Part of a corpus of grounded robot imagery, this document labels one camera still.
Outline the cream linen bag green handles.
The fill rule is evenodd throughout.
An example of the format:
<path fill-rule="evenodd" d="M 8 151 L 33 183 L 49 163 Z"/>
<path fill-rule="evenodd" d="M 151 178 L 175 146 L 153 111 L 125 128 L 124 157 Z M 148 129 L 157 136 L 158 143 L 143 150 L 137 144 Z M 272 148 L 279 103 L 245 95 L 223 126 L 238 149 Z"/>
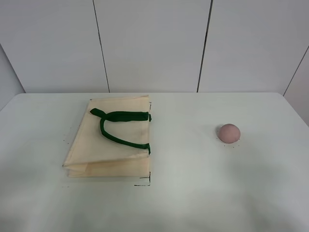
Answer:
<path fill-rule="evenodd" d="M 148 177 L 149 96 L 91 99 L 63 167 L 70 177 Z"/>

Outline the pink peach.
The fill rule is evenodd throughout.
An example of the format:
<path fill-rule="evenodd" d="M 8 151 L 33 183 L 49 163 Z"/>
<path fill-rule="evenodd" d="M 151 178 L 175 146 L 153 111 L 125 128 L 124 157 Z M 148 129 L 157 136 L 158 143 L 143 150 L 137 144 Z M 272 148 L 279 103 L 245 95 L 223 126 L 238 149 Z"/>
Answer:
<path fill-rule="evenodd" d="M 218 138 L 226 144 L 232 144 L 240 139 L 241 133 L 234 124 L 225 124 L 218 131 Z"/>

